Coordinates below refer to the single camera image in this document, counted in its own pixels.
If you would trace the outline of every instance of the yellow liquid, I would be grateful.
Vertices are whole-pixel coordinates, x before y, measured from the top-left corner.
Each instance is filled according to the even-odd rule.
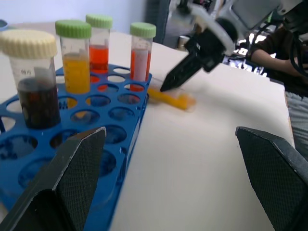
[[[63,70],[66,91],[71,94],[85,94],[90,91],[90,65],[87,57],[65,55]],[[68,108],[75,107],[77,101],[68,99]]]

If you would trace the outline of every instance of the white cap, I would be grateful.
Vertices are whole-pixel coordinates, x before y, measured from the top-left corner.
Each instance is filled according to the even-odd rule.
[[[47,32],[13,29],[0,33],[0,50],[20,59],[45,59],[57,54],[57,44]]]

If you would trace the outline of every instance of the orange liquid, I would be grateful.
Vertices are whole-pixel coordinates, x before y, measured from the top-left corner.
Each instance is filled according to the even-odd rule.
[[[90,45],[90,71],[96,74],[108,73],[108,47]]]
[[[151,52],[148,50],[132,50],[130,59],[130,78],[136,81],[147,81],[149,79]],[[131,84],[131,91],[143,91],[138,85]]]

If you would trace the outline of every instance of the person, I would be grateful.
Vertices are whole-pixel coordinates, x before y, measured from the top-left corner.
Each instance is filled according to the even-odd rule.
[[[293,34],[283,26],[252,46],[248,59],[267,69],[268,77],[284,84],[295,148],[308,160],[308,78],[297,72],[290,61]],[[302,57],[308,49],[302,48]]]

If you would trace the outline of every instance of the gray pants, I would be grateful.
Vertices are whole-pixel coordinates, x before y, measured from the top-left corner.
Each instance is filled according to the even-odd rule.
[[[286,92],[296,150],[308,161],[308,98]]]

